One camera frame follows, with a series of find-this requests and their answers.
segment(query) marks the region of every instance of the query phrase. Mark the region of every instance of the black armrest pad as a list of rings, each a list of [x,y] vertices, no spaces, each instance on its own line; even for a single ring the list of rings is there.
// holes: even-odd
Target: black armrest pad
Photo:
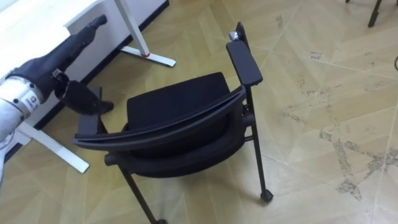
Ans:
[[[253,86],[262,82],[260,69],[243,41],[232,41],[226,49],[242,85]]]
[[[91,90],[99,99],[102,98],[102,88]],[[98,134],[101,130],[101,115],[79,115],[77,134]]]

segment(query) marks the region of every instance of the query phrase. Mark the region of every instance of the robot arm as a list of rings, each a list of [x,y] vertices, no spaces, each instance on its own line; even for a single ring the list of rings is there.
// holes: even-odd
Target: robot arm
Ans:
[[[103,114],[113,109],[111,102],[101,101],[86,86],[69,80],[65,74],[94,40],[98,27],[106,22],[106,16],[99,16],[47,55],[12,70],[0,84],[0,170],[1,153],[11,141],[14,130],[45,103],[53,91],[62,103],[80,114]]]

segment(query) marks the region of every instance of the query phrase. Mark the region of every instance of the chair leg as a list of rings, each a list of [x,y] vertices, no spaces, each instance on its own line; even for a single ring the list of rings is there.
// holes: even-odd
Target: chair leg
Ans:
[[[152,214],[150,208],[148,207],[147,202],[145,201],[144,197],[142,196],[140,190],[138,189],[138,186],[135,183],[134,179],[131,177],[131,175],[128,173],[128,171],[126,169],[123,169],[120,166],[119,166],[119,169],[122,172],[125,180],[129,184],[132,192],[136,196],[141,208],[143,209],[146,216],[148,217],[150,224],[167,224],[166,220],[156,220],[155,219],[154,214]]]
[[[371,19],[369,20],[368,27],[371,28],[374,26],[374,23],[376,22],[377,16],[379,15],[379,7],[381,4],[382,0],[377,0],[376,5],[374,6],[373,12]]]
[[[246,89],[246,94],[247,94],[246,100],[248,102],[249,112],[254,114],[253,97],[252,97],[250,88]],[[255,123],[254,123],[254,125],[251,126],[251,132],[252,132],[252,137],[253,137],[254,150],[256,152],[257,168],[258,168],[259,177],[260,177],[261,198],[265,202],[268,203],[272,200],[272,198],[274,198],[274,195],[266,188],[266,180],[264,178],[264,170],[262,168],[262,158],[261,158],[259,134],[257,131],[257,125]]]

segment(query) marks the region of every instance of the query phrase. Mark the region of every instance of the white metal frame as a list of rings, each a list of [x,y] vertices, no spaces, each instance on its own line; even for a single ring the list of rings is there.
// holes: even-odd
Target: white metal frame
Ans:
[[[125,0],[114,0],[114,1],[119,9],[120,14],[122,15],[123,21],[126,23],[127,28],[129,29],[130,34],[132,35],[132,38],[137,43],[139,48],[135,49],[134,47],[125,46],[121,50],[125,53],[129,53],[138,57],[142,57],[154,62],[158,62],[173,67],[176,63],[175,60],[153,54],[149,51],[148,46],[141,34],[141,31],[138,28],[135,18],[129,12]]]
[[[133,18],[131,13],[128,11],[127,4],[125,0],[114,0],[120,14],[122,15],[123,21],[126,23],[129,32],[132,35],[134,41],[138,44],[139,49],[135,49],[133,47],[125,46],[121,50],[123,52],[136,55],[142,58],[146,58],[153,62],[158,62],[163,65],[167,65],[173,67],[176,63],[175,60],[170,58],[166,58],[160,55],[153,54],[149,51],[148,46],[138,28],[136,20]],[[81,173],[84,173],[89,168],[89,163],[78,157],[76,154],[69,151],[67,148],[59,144],[56,140],[52,139],[50,136],[45,134],[43,131],[37,130],[29,124],[23,122],[18,128],[15,135],[16,140],[26,145],[29,143],[31,139],[35,139],[40,142],[47,148],[49,148],[52,152],[56,153],[59,157],[61,157],[64,161],[74,167]]]

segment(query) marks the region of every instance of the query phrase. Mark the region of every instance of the floor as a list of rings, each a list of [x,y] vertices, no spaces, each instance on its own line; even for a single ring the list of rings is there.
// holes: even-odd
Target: floor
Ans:
[[[170,224],[398,223],[398,10],[385,0],[173,0],[145,31],[174,68],[119,54],[90,86],[126,122],[126,100],[209,72],[238,79],[225,50],[238,21],[264,81],[253,89],[267,187],[259,200],[253,146],[195,175],[135,177],[156,217]],[[64,109],[44,131],[86,159],[79,174],[37,142],[6,165],[1,223],[148,223],[104,153],[71,144],[77,115]]]

